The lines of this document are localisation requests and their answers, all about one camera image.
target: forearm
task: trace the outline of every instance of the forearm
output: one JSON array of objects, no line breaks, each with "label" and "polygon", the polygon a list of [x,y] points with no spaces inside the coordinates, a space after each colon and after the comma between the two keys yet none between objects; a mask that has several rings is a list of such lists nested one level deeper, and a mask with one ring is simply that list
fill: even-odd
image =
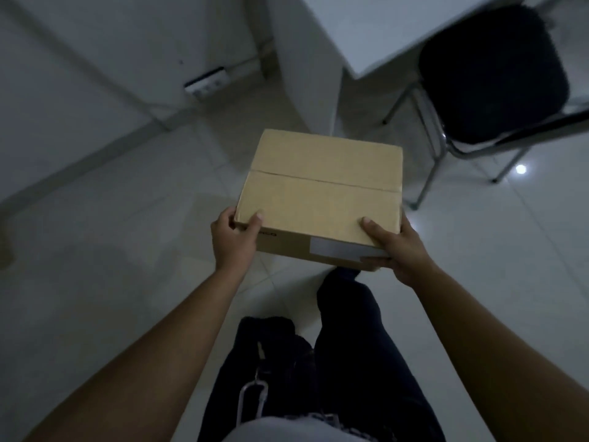
[{"label": "forearm", "polygon": [[587,440],[589,394],[582,387],[437,267],[415,292],[497,440]]},{"label": "forearm", "polygon": [[37,440],[169,440],[243,275],[216,272],[55,409]]}]

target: chair seat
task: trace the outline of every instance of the chair seat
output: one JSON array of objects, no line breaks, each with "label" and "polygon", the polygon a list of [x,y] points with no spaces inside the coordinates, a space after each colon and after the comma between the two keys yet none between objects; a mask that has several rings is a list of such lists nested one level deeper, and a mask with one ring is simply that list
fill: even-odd
[{"label": "chair seat", "polygon": [[569,95],[544,22],[524,6],[483,12],[438,33],[423,47],[419,71],[446,133],[467,144],[543,121]]}]

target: dark pants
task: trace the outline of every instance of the dark pants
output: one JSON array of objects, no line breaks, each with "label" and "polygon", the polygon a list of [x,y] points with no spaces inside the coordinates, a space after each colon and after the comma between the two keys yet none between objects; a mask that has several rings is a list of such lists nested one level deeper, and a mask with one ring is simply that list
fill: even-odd
[{"label": "dark pants", "polygon": [[[370,289],[349,270],[329,273],[317,292],[323,328],[313,349],[285,318],[244,318],[217,377],[202,419],[199,442],[219,442],[235,427],[241,387],[267,361],[264,416],[337,414],[346,427],[379,440],[443,441],[438,421],[405,360],[387,334]],[[251,420],[257,393],[246,395]]]}]

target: power socket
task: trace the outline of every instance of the power socket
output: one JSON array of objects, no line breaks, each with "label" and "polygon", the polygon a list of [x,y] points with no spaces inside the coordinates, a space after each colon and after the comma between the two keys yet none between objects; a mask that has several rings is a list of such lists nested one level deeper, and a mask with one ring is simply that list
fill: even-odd
[{"label": "power socket", "polygon": [[231,78],[225,67],[220,66],[192,81],[186,82],[184,84],[184,90],[191,96],[203,99],[226,87],[230,82]]}]

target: black chair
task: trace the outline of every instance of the black chair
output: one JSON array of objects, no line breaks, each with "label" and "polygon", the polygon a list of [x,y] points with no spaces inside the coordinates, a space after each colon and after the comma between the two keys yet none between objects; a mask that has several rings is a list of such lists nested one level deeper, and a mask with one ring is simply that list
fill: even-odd
[{"label": "black chair", "polygon": [[[382,121],[388,124],[410,97],[428,132],[434,165],[413,209],[423,202],[448,152],[471,159],[519,149],[492,180],[499,183],[531,146],[576,133],[589,118],[589,111],[561,113],[569,96],[567,76],[543,20],[524,6],[482,12],[438,33],[421,51],[419,73],[420,80],[403,91]],[[439,150],[416,94],[433,118]],[[464,151],[454,141],[463,148],[488,145]]]}]

